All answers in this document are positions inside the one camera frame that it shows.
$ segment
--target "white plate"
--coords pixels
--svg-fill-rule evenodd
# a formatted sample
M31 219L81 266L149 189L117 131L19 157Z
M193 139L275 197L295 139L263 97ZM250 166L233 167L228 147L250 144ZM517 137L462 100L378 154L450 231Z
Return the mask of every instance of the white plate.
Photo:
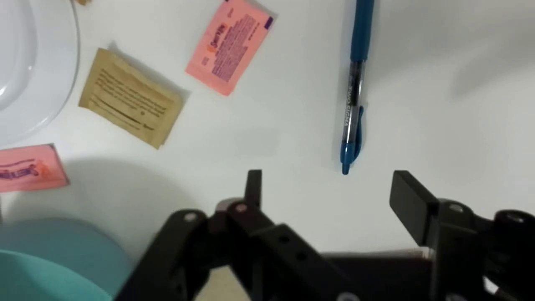
M37 131L62 110L77 65L71 0L0 0L0 144Z

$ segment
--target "pink sugar packet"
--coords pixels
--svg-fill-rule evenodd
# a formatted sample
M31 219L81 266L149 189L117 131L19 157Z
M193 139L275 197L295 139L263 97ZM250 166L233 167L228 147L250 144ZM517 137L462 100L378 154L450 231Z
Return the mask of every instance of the pink sugar packet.
M246 0L224 0L186 72L229 95L268 35L273 17Z
M52 144L0 151L0 192L41 191L69 184Z

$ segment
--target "teal bowl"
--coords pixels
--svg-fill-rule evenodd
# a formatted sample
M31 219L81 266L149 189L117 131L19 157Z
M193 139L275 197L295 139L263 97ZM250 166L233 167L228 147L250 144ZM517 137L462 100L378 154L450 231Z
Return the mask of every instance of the teal bowl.
M114 299L132 263L96 228L41 219L0 228L0 299Z

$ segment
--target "white table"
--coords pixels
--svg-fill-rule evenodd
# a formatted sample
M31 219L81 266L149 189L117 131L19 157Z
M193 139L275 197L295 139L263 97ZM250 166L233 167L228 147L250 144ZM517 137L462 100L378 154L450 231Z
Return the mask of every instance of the white table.
M276 22L228 99L184 72L219 3L77 8L81 70L69 104L14 144L54 142L72 186L4 194L7 223L84 219L139 258L171 212L213 212L243 196L248 169L265 171L265 211L321 251L415 246L388 206L395 169L485 216L535 212L535 2L378 0L367 141L348 177L338 154L355 2L263 0ZM77 105L97 47L109 45L188 95L161 151Z

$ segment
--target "blue pen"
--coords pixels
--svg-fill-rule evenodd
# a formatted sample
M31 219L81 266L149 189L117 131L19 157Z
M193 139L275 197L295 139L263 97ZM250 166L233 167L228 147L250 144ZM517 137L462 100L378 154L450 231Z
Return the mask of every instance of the blue pen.
M343 174L350 174L350 167L358 157L363 142L362 117L365 109L360 105L360 97L363 92L365 62L370 49L373 5L375 0L357 0L348 104L340 157Z

